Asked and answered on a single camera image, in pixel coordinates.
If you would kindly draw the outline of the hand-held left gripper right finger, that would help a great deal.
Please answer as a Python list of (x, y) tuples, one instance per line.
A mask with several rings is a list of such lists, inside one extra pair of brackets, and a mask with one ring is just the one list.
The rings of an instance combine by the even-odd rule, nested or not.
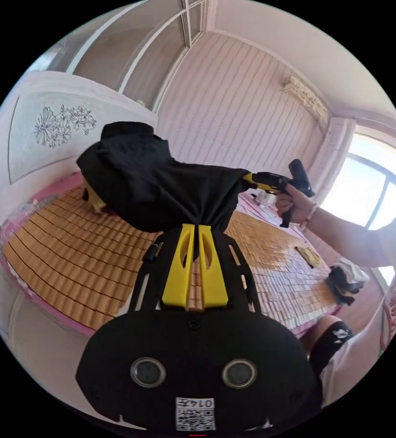
[(203, 306), (226, 306), (228, 295), (210, 226), (198, 226)]

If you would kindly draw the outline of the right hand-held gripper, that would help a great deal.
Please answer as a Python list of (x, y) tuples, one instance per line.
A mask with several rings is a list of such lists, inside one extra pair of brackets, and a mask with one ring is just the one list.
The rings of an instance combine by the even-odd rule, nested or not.
[[(286, 187), (289, 180), (282, 176), (271, 172), (249, 173), (243, 176), (243, 179), (248, 182), (253, 188), (269, 191), (273, 194), (287, 193)], [(291, 207), (288, 211), (282, 214), (282, 223), (280, 227), (289, 228), (292, 216)]]

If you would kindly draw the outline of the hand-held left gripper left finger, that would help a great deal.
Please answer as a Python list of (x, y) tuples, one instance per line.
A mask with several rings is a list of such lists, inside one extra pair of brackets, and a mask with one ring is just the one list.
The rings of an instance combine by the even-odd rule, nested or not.
[(164, 305), (187, 305), (194, 259), (195, 226), (184, 224), (175, 243), (162, 302)]

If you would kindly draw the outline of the person's right hand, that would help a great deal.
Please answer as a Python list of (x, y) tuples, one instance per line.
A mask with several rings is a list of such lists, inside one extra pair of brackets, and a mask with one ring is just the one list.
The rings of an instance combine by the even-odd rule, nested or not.
[(276, 196), (275, 206), (282, 220), (290, 213), (290, 222), (297, 225), (306, 225), (317, 209), (310, 198), (291, 184), (287, 184), (284, 193)]

